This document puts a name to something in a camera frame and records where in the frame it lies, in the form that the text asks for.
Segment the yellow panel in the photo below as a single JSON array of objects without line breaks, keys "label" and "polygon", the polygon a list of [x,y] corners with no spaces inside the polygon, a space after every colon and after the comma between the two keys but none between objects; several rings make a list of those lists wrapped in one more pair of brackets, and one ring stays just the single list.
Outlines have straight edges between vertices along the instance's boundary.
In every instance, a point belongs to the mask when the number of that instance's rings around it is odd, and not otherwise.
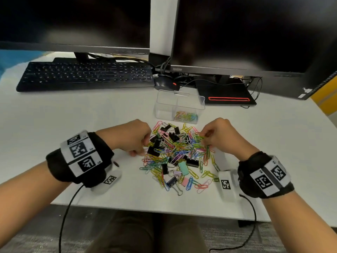
[{"label": "yellow panel", "polygon": [[311,98],[318,104],[324,98],[337,90],[337,76],[320,88]]},{"label": "yellow panel", "polygon": [[325,100],[322,104],[319,105],[319,107],[326,115],[333,114],[335,111],[337,111],[337,93]]}]

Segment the monitor stand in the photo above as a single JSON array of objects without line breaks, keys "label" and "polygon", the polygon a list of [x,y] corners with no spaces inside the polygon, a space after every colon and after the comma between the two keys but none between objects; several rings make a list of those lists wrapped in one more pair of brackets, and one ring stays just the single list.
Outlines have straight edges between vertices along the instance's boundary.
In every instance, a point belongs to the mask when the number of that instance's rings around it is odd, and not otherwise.
[{"label": "monitor stand", "polygon": [[250,95],[246,86],[238,78],[230,78],[229,76],[216,76],[215,83],[213,78],[205,78],[201,76],[196,80],[196,88],[200,96],[205,97],[205,105],[215,106],[255,106],[256,102]]},{"label": "monitor stand", "polygon": [[55,58],[54,63],[87,63],[90,61],[88,53],[74,52],[76,58]]}]

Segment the black keyboard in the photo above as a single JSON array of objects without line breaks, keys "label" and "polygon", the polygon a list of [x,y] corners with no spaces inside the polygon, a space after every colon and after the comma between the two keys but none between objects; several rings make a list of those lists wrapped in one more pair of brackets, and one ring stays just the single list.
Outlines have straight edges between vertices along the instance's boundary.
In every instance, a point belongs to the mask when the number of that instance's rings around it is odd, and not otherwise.
[{"label": "black keyboard", "polygon": [[30,62],[16,90],[53,91],[153,87],[151,66],[139,62]]}]

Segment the pile of paper clips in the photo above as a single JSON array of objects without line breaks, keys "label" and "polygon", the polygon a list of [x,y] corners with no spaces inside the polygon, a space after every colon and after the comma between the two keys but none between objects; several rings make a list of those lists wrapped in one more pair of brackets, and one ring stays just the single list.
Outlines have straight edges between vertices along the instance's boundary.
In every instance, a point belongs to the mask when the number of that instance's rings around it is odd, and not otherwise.
[{"label": "pile of paper clips", "polygon": [[[187,127],[184,123],[182,129],[173,125],[159,121],[153,128],[153,136],[150,142],[143,162],[145,173],[152,173],[162,188],[169,191],[173,188],[178,195],[182,195],[183,191],[179,184],[191,190],[192,185],[200,194],[209,187],[212,182],[219,182],[219,178],[208,170],[204,170],[204,166],[208,165],[211,159],[215,169],[220,171],[216,165],[214,152],[208,146],[202,145],[200,142],[204,137],[199,136],[199,132],[195,127]],[[197,168],[200,177],[210,177],[204,183],[199,183],[199,175],[192,170]]]},{"label": "pile of paper clips", "polygon": [[184,111],[177,111],[174,117],[174,121],[181,122],[197,122],[198,115],[196,113],[188,113]]}]

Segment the wrist strap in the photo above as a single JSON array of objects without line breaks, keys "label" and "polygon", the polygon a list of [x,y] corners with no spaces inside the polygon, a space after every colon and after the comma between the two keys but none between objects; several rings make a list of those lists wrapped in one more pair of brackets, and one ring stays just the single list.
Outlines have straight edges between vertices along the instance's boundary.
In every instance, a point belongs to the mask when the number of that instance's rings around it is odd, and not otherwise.
[{"label": "wrist strap", "polygon": [[238,175],[240,188],[253,198],[272,198],[294,190],[290,174],[277,157],[263,152],[240,161]]},{"label": "wrist strap", "polygon": [[47,155],[51,174],[59,181],[83,183],[93,187],[106,177],[114,153],[95,132],[82,131],[61,143],[61,148]]}]

